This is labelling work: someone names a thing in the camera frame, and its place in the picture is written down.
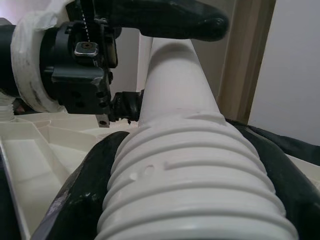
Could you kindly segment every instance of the white plastic tray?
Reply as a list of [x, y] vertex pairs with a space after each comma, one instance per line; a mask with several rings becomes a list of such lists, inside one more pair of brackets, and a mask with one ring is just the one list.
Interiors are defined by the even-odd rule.
[[99, 128], [94, 115], [22, 115], [0, 123], [0, 146], [22, 239], [30, 239], [56, 194], [91, 148], [126, 120]]

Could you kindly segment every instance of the gray surface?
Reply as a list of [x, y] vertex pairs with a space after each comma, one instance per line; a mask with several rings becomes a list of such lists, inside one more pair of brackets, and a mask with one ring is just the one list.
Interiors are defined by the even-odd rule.
[[320, 1], [278, 0], [249, 124], [320, 145]]
[[113, 81], [110, 85], [112, 97], [116, 92], [135, 92], [137, 88], [139, 31], [123, 28], [116, 40], [118, 67], [112, 69]]

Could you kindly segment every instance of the white plastic pipe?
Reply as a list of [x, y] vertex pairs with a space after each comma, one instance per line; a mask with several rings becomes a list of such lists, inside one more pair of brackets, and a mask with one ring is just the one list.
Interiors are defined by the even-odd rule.
[[96, 240], [296, 240], [255, 148], [226, 123], [189, 40], [153, 40], [139, 128]]

